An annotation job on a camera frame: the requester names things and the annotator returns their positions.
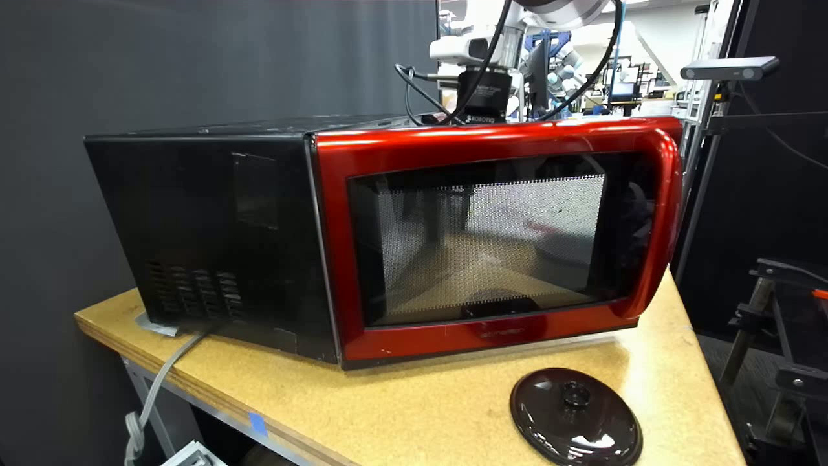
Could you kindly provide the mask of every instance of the dark background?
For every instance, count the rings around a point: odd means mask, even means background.
[[[0,464],[111,466],[133,406],[72,314],[133,287],[84,134],[401,114],[432,0],[0,0]]]
[[[767,84],[728,86],[728,114],[828,111],[828,2],[742,2],[729,55],[777,55],[782,66]],[[707,147],[697,224],[680,243],[685,265],[674,261],[674,273],[697,331],[729,340],[758,256],[828,268],[828,130],[736,130]]]

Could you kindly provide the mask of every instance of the wooden table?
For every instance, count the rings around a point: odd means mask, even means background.
[[[155,374],[182,344],[138,327],[136,290],[77,310],[81,330]],[[341,374],[207,336],[174,393],[299,464],[543,464],[511,416],[516,380],[577,367],[617,389],[645,429],[640,464],[746,464],[670,274],[636,330]]]

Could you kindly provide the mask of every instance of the red microwave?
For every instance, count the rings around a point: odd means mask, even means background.
[[[155,323],[341,367],[635,327],[675,120],[86,139]]]

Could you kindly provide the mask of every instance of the gray wall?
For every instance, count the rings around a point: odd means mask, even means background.
[[[432,0],[0,0],[0,464],[116,464],[129,385],[72,310],[133,284],[84,134],[400,114]]]

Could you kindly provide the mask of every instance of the microwave side panel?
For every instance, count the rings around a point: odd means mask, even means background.
[[[340,363],[304,134],[86,145],[150,322]]]

